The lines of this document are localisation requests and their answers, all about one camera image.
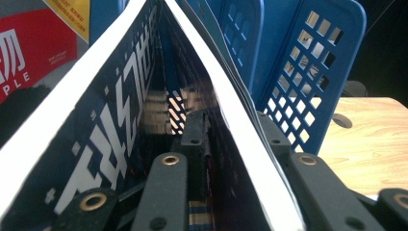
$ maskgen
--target blue plastic basket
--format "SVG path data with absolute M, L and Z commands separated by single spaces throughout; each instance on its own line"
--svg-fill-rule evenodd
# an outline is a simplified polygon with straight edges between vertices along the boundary
M 208 3 L 257 110 L 293 150 L 318 154 L 365 31 L 363 8 L 353 0 Z

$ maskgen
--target white logo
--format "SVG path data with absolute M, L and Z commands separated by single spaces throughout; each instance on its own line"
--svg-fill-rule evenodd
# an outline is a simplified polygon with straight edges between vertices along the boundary
M 3 58 L 0 57 L 0 65 L 3 64 L 3 73 L 0 71 L 0 84 L 3 84 L 10 78 L 10 73 L 15 76 L 15 72 L 25 67 L 23 53 L 18 43 L 15 29 L 0 33 L 0 50 Z

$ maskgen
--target wood grain surface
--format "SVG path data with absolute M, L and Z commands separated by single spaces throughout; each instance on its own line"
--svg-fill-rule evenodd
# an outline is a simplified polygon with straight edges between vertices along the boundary
M 408 190 L 408 110 L 392 98 L 341 98 L 319 156 L 350 189 L 377 195 L 384 188 Z

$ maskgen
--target red sign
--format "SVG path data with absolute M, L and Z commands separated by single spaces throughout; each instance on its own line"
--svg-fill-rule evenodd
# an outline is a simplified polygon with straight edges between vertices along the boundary
M 0 18 L 0 103 L 77 59 L 76 39 L 49 9 Z

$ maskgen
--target yellow sticker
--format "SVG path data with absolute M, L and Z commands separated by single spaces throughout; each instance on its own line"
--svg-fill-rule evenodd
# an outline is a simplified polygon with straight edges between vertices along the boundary
M 90 0 L 43 0 L 78 36 L 89 42 Z

